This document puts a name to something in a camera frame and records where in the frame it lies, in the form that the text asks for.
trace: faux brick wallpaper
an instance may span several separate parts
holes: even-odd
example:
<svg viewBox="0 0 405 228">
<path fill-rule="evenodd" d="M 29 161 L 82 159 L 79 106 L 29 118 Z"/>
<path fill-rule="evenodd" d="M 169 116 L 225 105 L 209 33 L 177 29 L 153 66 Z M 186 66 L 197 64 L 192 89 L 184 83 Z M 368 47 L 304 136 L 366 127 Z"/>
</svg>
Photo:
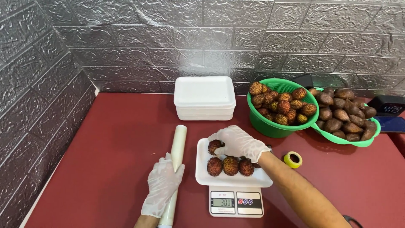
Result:
<svg viewBox="0 0 405 228">
<path fill-rule="evenodd" d="M 18 227 L 94 99 L 38 5 L 0 0 L 0 227 Z"/>
<path fill-rule="evenodd" d="M 244 95 L 257 75 L 312 73 L 317 86 L 405 95 L 403 0 L 38 2 L 101 91 L 173 92 L 179 76 L 228 75 Z"/>
</svg>

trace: digital kitchen scale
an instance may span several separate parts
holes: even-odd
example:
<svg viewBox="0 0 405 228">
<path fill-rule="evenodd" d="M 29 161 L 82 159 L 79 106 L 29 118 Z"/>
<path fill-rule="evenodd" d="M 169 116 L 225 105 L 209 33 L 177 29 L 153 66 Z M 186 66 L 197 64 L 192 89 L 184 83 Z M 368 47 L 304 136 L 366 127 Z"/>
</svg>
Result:
<svg viewBox="0 0 405 228">
<path fill-rule="evenodd" d="M 209 213 L 214 217 L 263 217 L 259 187 L 209 186 Z"/>
</svg>

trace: green colander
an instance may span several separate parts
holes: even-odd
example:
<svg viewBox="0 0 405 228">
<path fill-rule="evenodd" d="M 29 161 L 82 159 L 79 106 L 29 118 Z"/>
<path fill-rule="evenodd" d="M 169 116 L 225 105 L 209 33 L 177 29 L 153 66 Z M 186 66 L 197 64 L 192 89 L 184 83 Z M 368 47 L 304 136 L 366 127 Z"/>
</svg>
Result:
<svg viewBox="0 0 405 228">
<path fill-rule="evenodd" d="M 277 91 L 278 93 L 282 92 L 292 92 L 293 90 L 297 88 L 303 88 L 299 84 L 281 79 L 281 78 L 268 78 L 261 80 L 260 83 L 265 84 L 268 86 L 270 89 Z M 318 102 L 315 100 L 315 97 L 312 96 L 312 94 L 307 91 L 307 95 L 305 96 L 302 101 L 305 101 L 307 103 L 311 103 L 316 105 L 317 110 L 316 113 L 308 118 L 308 122 L 299 125 L 299 126 L 284 126 L 275 122 L 272 122 L 268 119 L 266 119 L 264 116 L 262 116 L 253 106 L 251 102 L 251 97 L 250 93 L 247 93 L 247 103 L 250 108 L 250 122 L 252 123 L 254 129 L 256 129 L 258 132 L 262 133 L 265 136 L 271 137 L 271 138 L 282 138 L 291 135 L 294 131 L 306 129 L 310 127 L 311 125 L 315 124 L 315 122 L 318 120 L 319 116 L 319 106 Z"/>
<path fill-rule="evenodd" d="M 323 130 L 319 129 L 318 125 L 316 125 L 315 123 L 314 123 L 313 125 L 311 125 L 311 127 L 312 127 L 315 131 L 317 131 L 319 134 L 321 134 L 322 136 L 324 136 L 327 140 L 329 140 L 329 141 L 331 141 L 331 142 L 334 142 L 334 143 L 337 143 L 337 144 L 343 144 L 343 145 L 345 145 L 345 144 L 351 144 L 351 145 L 353 145 L 353 146 L 358 146 L 358 147 L 367 147 L 367 146 L 370 146 L 370 145 L 371 145 L 371 143 L 372 143 L 373 140 L 374 140 L 374 137 L 377 136 L 377 135 L 380 133 L 380 131 L 381 131 L 381 125 L 380 125 L 380 123 L 379 123 L 376 119 L 371 118 L 371 119 L 369 119 L 369 120 L 375 122 L 375 124 L 377 125 L 377 130 L 375 131 L 375 134 L 374 134 L 374 136 L 373 136 L 371 139 L 366 140 L 366 141 L 359 141 L 359 142 L 349 142 L 349 141 L 347 141 L 347 140 L 345 140 L 345 139 L 342 139 L 342 138 L 339 138 L 339 137 L 337 137 L 337 136 L 334 136 L 334 135 L 331 134 L 331 133 L 328 133 L 328 132 L 326 132 L 326 131 L 323 131 Z"/>
</svg>

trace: hand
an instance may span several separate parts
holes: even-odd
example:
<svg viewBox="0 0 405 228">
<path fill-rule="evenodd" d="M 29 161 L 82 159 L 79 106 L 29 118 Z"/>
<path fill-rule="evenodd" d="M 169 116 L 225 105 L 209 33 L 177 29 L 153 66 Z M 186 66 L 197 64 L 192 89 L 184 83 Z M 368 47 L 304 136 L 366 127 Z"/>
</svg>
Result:
<svg viewBox="0 0 405 228">
<path fill-rule="evenodd" d="M 177 172 L 174 171 L 172 157 L 169 153 L 166 153 L 166 158 L 161 157 L 149 173 L 149 194 L 143 203 L 141 215 L 160 218 L 166 204 L 179 187 L 183 173 L 184 164 L 179 166 Z"/>
<path fill-rule="evenodd" d="M 270 151 L 262 141 L 254 139 L 236 125 L 219 130 L 209 136 L 208 140 L 221 140 L 225 143 L 224 147 L 215 150 L 215 154 L 235 157 L 245 156 L 251 159 L 253 163 L 258 162 L 262 152 Z"/>
</svg>

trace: yellow tape roll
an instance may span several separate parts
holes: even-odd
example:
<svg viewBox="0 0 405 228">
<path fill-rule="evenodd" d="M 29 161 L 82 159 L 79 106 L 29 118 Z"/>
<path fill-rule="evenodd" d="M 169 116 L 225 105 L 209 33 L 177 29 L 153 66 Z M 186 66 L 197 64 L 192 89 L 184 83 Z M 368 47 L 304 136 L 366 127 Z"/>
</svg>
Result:
<svg viewBox="0 0 405 228">
<path fill-rule="evenodd" d="M 291 168 L 296 169 L 301 166 L 303 163 L 303 159 L 301 158 L 301 155 L 294 151 L 288 152 L 284 156 L 284 162 Z"/>
</svg>

